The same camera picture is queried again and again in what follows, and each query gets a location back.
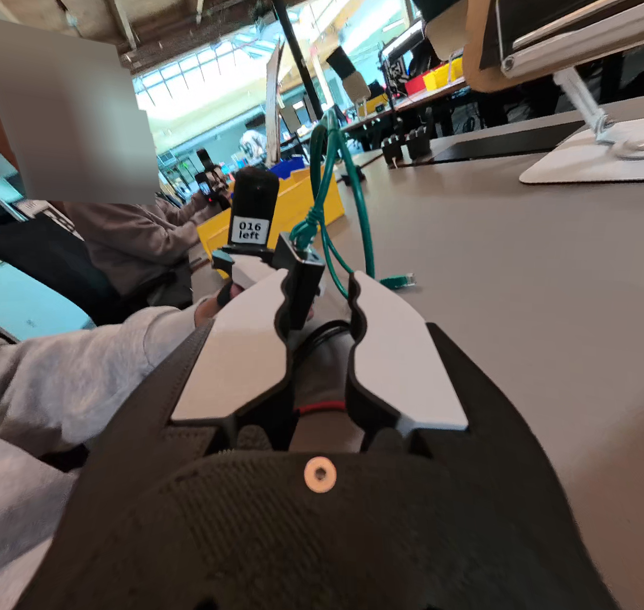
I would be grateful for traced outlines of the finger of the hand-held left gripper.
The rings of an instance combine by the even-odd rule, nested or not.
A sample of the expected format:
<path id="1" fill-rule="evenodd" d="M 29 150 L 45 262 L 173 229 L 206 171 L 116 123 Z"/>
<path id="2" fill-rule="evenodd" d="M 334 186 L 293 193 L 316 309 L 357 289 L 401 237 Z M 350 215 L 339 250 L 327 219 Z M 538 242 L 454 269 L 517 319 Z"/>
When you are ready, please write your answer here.
<path id="1" fill-rule="evenodd" d="M 262 282 L 276 271 L 261 257 L 233 257 L 232 260 L 232 281 L 243 290 Z"/>

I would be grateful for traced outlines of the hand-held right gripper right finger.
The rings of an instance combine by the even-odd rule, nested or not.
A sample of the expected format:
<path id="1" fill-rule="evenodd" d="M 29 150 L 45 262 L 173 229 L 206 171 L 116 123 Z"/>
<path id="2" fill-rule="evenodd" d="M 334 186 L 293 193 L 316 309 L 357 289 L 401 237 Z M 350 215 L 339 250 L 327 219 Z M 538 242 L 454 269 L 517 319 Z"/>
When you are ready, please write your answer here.
<path id="1" fill-rule="evenodd" d="M 374 437 L 391 428 L 465 431 L 463 405 L 423 317 L 381 283 L 355 271 L 348 305 L 353 345 L 345 405 L 350 419 Z"/>

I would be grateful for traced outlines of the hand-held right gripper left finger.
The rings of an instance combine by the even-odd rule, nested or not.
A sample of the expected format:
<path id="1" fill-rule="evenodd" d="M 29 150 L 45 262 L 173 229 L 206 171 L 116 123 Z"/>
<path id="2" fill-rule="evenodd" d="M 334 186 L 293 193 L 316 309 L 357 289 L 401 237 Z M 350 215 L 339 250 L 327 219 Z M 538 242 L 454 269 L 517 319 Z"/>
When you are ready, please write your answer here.
<path id="1" fill-rule="evenodd" d="M 256 425 L 283 443 L 294 412 L 290 333 L 291 278 L 273 271 L 215 317 L 171 414 L 173 425 L 211 424 L 233 445 Z"/>

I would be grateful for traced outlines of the large yellow plastic bin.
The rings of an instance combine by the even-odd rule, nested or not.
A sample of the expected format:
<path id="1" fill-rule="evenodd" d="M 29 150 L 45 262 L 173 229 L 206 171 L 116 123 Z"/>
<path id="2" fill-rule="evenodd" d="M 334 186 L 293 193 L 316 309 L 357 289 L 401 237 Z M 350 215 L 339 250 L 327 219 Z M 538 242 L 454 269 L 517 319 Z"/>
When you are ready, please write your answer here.
<path id="1" fill-rule="evenodd" d="M 275 247 L 279 233 L 290 232 L 298 223 L 302 222 L 313 203 L 314 197 L 308 169 L 294 171 L 287 179 L 281 180 L 268 247 Z M 327 226 L 344 216 L 344 206 L 335 175 L 331 177 L 324 210 Z M 211 257 L 212 251 L 227 244 L 230 215 L 231 211 L 226 210 L 197 227 L 201 244 L 208 257 Z"/>

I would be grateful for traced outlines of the black ethernet adapter box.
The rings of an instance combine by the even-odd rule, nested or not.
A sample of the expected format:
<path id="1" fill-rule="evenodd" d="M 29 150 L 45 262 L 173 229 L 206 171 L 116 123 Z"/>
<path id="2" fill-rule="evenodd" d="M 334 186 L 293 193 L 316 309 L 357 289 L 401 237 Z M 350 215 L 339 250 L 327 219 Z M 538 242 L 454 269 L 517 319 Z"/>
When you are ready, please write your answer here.
<path id="1" fill-rule="evenodd" d="M 271 265 L 275 270 L 287 271 L 290 329 L 300 331 L 308 320 L 314 300 L 321 294 L 319 286 L 326 268 L 325 261 L 311 246 L 301 250 L 296 248 L 289 233 L 281 232 Z"/>

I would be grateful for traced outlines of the person's left forearm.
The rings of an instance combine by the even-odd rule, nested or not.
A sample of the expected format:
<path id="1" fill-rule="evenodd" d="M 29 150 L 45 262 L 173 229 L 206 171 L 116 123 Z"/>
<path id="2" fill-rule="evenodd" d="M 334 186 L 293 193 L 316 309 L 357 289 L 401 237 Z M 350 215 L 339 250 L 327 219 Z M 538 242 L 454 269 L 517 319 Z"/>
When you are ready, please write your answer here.
<path id="1" fill-rule="evenodd" d="M 97 437 L 196 330 L 202 300 L 184 310 L 142 309 L 122 324 L 1 344 L 1 440 L 38 456 Z"/>

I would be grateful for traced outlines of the grey desk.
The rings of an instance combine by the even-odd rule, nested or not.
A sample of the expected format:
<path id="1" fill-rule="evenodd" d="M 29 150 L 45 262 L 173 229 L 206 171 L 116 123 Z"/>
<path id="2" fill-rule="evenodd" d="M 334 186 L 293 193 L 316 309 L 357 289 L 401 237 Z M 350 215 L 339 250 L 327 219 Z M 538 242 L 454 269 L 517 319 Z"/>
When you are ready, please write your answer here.
<path id="1" fill-rule="evenodd" d="M 378 277 L 511 400 L 623 609 L 643 608 L 643 184 L 522 185 L 541 155 L 365 165 Z"/>

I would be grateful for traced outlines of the black desk mat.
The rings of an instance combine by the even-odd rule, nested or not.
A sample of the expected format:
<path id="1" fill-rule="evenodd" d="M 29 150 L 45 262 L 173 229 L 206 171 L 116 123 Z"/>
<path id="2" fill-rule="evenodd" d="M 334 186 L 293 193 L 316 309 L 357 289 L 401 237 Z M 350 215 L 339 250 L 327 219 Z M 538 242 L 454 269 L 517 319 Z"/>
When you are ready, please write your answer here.
<path id="1" fill-rule="evenodd" d="M 431 164 L 548 153 L 581 128 L 585 123 L 575 121 L 462 141 L 434 155 Z"/>

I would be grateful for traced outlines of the person's left hand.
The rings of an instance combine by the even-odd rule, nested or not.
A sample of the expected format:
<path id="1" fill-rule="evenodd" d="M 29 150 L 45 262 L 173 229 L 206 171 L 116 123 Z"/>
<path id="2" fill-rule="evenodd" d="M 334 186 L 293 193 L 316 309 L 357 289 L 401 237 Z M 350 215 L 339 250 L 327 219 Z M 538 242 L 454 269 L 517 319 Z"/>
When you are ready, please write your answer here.
<path id="1" fill-rule="evenodd" d="M 227 282 L 215 295 L 202 300 L 195 308 L 195 327 L 213 319 L 231 300 L 244 292 L 244 288 L 232 281 Z"/>

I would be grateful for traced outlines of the tall leaning wooden board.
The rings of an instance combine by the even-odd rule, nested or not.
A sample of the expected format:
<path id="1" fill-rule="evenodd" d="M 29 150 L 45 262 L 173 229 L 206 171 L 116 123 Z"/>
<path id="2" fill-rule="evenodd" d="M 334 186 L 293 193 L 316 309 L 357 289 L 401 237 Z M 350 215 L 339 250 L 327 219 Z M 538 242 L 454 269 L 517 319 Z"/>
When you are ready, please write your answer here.
<path id="1" fill-rule="evenodd" d="M 278 73 L 283 44 L 278 40 L 267 63 L 267 93 L 265 103 L 265 130 L 267 139 L 265 164 L 272 168 L 280 161 L 280 116 L 278 109 Z"/>

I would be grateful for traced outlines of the black steel pillar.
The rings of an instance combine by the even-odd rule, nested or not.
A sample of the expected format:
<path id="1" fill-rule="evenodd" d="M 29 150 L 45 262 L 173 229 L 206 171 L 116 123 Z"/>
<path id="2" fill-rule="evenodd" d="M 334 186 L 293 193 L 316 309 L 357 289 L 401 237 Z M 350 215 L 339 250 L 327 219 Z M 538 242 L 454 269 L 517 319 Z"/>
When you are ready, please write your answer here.
<path id="1" fill-rule="evenodd" d="M 271 3 L 275 11 L 275 14 L 278 18 L 278 21 L 282 27 L 282 30 L 284 32 L 284 35 L 289 45 L 292 56 L 294 58 L 294 62 L 298 70 L 298 73 L 300 74 L 302 84 L 304 85 L 305 91 L 309 97 L 313 114 L 315 115 L 316 120 L 321 120 L 323 117 L 321 102 L 319 101 L 314 84 L 309 74 L 307 63 L 305 61 L 302 50 L 298 43 L 298 39 L 294 33 L 292 22 L 288 17 L 288 10 L 286 8 L 285 1 L 271 0 Z"/>

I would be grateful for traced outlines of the black office chair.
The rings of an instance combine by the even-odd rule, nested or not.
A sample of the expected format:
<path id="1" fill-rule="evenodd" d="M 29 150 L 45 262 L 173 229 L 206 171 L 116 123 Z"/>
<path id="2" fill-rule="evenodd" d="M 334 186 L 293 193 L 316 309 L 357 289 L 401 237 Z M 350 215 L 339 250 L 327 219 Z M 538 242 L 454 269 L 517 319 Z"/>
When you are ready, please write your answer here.
<path id="1" fill-rule="evenodd" d="M 96 325 L 120 324 L 147 308 L 148 296 L 173 278 L 168 273 L 123 298 L 93 265 L 83 238 L 47 216 L 1 225 L 1 260 L 71 301 Z"/>

